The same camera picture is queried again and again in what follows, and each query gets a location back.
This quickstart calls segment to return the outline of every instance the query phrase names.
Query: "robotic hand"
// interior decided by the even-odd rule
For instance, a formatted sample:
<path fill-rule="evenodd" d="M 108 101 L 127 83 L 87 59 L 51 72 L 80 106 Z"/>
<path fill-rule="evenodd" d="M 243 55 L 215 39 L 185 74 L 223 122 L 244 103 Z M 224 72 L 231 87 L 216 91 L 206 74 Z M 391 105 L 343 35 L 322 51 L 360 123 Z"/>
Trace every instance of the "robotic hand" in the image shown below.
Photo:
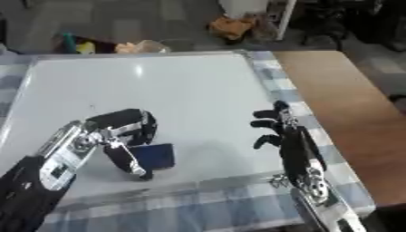
<path fill-rule="evenodd" d="M 148 111 L 128 109 L 92 117 L 104 138 L 104 153 L 121 170 L 136 174 L 140 179 L 152 179 L 151 169 L 143 169 L 127 146 L 150 144 L 157 130 L 157 122 Z"/>
<path fill-rule="evenodd" d="M 35 231 L 74 182 L 75 176 L 58 190 L 47 189 L 39 177 L 44 163 L 44 157 L 24 157 L 0 178 L 0 231 Z"/>
<path fill-rule="evenodd" d="M 309 131 L 298 124 L 289 106 L 277 101 L 272 111 L 256 111 L 254 116 L 258 120 L 252 121 L 251 126 L 270 128 L 277 134 L 260 137 L 254 148 L 260 149 L 265 143 L 280 147 L 279 154 L 289 182 L 309 194 L 314 201 L 326 201 L 328 190 L 324 172 L 327 166 Z"/>
<path fill-rule="evenodd" d="M 285 174 L 294 186 L 291 194 L 296 207 L 317 231 L 365 232 L 355 212 L 324 178 L 327 166 L 309 131 L 292 115 L 289 105 L 277 101 L 271 111 L 256 111 L 254 128 L 270 128 L 276 135 L 261 136 L 254 144 L 265 143 L 280 148 Z"/>
<path fill-rule="evenodd" d="M 156 129 L 149 112 L 135 109 L 66 124 L 0 178 L 0 231 L 34 232 L 41 226 L 99 145 L 118 168 L 150 179 L 126 145 L 149 144 Z"/>

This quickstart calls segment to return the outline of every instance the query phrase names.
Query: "whiteboard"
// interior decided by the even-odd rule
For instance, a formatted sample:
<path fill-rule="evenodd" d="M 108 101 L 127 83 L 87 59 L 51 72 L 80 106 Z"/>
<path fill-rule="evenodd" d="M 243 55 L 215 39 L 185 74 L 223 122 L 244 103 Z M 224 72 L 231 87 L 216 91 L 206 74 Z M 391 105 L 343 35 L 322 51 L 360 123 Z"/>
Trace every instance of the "whiteboard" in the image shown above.
<path fill-rule="evenodd" d="M 159 124 L 154 143 L 173 144 L 176 166 L 138 182 L 97 150 L 67 198 L 282 170 L 277 148 L 252 148 L 271 133 L 250 127 L 252 112 L 272 109 L 272 100 L 244 55 L 223 52 L 37 61 L 0 136 L 0 173 L 69 121 L 128 108 L 152 112 Z"/>

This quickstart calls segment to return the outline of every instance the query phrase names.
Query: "wooden tabletop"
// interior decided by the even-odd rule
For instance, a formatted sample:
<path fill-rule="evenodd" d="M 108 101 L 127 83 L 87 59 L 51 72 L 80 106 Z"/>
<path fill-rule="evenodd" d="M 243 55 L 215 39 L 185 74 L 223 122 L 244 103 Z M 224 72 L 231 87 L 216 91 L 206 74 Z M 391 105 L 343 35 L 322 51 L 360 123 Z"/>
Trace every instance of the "wooden tabletop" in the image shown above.
<path fill-rule="evenodd" d="M 406 203 L 406 116 L 342 53 L 275 56 L 377 205 Z"/>

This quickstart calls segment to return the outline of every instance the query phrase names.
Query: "checkered tablecloth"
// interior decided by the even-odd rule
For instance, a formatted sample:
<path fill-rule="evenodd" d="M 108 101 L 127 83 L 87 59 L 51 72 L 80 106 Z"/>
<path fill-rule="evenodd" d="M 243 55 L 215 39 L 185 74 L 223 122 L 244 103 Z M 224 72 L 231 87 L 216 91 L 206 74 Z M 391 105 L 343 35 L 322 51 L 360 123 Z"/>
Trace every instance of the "checkered tablecloth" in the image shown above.
<path fill-rule="evenodd" d="M 270 52 L 249 53 L 272 99 L 289 102 L 328 164 L 326 177 L 361 215 L 375 206 Z M 0 122 L 33 56 L 0 56 Z M 41 232 L 247 231 L 300 223 L 289 188 L 257 182 L 224 188 L 196 188 L 164 195 L 125 193 L 63 202 L 47 217 Z"/>

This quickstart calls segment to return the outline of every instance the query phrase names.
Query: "gray floor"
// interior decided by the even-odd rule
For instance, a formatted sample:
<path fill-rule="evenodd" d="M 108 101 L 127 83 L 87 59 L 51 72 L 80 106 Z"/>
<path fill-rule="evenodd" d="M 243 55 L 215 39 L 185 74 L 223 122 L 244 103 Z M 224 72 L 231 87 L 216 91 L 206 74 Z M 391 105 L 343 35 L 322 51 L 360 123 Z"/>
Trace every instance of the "gray floor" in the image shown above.
<path fill-rule="evenodd" d="M 31 0 L 24 10 L 20 0 L 0 0 L 0 11 L 10 22 L 8 45 L 25 53 L 49 53 L 55 33 L 71 32 L 115 43 L 151 39 L 175 51 L 248 50 L 294 51 L 320 49 L 297 44 L 300 33 L 288 30 L 279 43 L 225 46 L 210 36 L 207 22 L 221 14 L 217 0 Z M 406 93 L 406 53 L 350 38 L 345 53 L 385 94 Z"/>

